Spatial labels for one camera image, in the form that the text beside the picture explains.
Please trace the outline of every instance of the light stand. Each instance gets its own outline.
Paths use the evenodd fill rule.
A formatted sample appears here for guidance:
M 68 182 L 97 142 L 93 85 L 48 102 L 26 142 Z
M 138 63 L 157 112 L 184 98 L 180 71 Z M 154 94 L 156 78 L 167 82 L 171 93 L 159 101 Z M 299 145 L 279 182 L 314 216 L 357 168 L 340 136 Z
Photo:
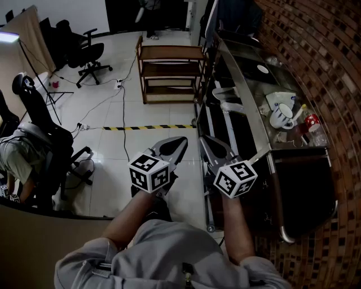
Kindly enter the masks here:
M 32 71 L 34 72 L 36 78 L 38 79 L 38 81 L 40 82 L 41 86 L 44 88 L 45 92 L 46 92 L 46 101 L 45 103 L 47 103 L 47 98 L 49 97 L 49 100 L 50 100 L 50 103 L 51 103 L 51 106 L 55 112 L 55 115 L 56 115 L 56 118 L 58 119 L 58 122 L 59 124 L 61 125 L 61 121 L 58 117 L 58 114 L 56 113 L 56 109 L 55 109 L 55 103 L 64 95 L 64 94 L 73 94 L 74 92 L 69 92 L 69 91 L 57 91 L 57 92 L 49 92 L 45 85 L 42 83 L 42 81 L 40 80 L 39 78 L 39 75 L 38 73 L 36 72 L 35 68 L 33 67 L 32 63 L 30 62 L 30 59 L 28 58 L 22 44 L 21 44 L 21 39 L 19 38 L 19 35 L 18 34 L 15 34 L 15 33 L 7 33 L 7 32 L 0 32 L 0 42 L 8 42 L 8 43 L 13 43 L 15 42 L 16 40 L 19 40 L 19 44 L 20 44 L 20 47 L 21 47 L 21 50 L 23 51 L 24 53 L 24 56 L 25 58 L 27 59 L 27 62 L 29 63 Z M 54 101 L 54 99 L 51 97 L 51 93 L 53 94 L 61 94 L 60 97 L 57 98 L 57 100 Z

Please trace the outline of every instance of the bottle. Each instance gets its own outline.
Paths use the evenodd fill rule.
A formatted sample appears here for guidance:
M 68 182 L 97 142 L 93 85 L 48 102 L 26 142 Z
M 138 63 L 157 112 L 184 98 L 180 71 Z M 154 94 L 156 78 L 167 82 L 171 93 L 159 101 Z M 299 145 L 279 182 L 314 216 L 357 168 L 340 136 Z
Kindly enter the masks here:
M 313 144 L 316 147 L 322 147 L 328 145 L 327 136 L 325 135 L 325 132 L 323 132 L 322 126 L 320 126 L 317 130 L 311 132 L 311 137 Z
M 310 133 L 318 130 L 321 127 L 321 123 L 316 113 L 309 109 L 307 105 L 302 105 L 303 119 Z

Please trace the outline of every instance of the hazard tape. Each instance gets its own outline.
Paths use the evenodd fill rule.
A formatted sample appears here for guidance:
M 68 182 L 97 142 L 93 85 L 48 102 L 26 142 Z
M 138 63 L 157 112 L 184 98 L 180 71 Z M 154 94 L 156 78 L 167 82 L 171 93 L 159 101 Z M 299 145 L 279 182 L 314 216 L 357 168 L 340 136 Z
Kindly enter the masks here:
M 195 129 L 193 125 L 146 125 L 146 126 L 130 126 L 128 128 L 113 128 L 110 126 L 104 126 L 104 130 L 139 130 L 139 129 Z

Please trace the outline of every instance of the blue and white mug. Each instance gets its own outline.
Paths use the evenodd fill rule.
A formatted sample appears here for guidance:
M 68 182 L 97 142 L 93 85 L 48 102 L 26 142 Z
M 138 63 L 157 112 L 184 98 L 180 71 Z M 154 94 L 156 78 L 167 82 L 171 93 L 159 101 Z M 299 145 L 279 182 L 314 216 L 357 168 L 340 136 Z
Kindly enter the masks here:
M 294 127 L 294 122 L 292 121 L 292 110 L 284 103 L 280 103 L 278 107 L 273 111 L 270 117 L 270 124 L 275 128 L 284 128 L 291 129 Z

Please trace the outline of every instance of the shoe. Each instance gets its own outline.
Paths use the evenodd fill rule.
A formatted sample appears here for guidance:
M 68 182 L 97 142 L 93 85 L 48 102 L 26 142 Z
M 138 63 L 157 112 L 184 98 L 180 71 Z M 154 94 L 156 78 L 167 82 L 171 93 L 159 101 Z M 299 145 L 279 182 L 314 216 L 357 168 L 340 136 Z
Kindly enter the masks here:
M 150 37 L 147 37 L 147 40 L 159 40 L 159 37 L 156 35 L 152 35 Z

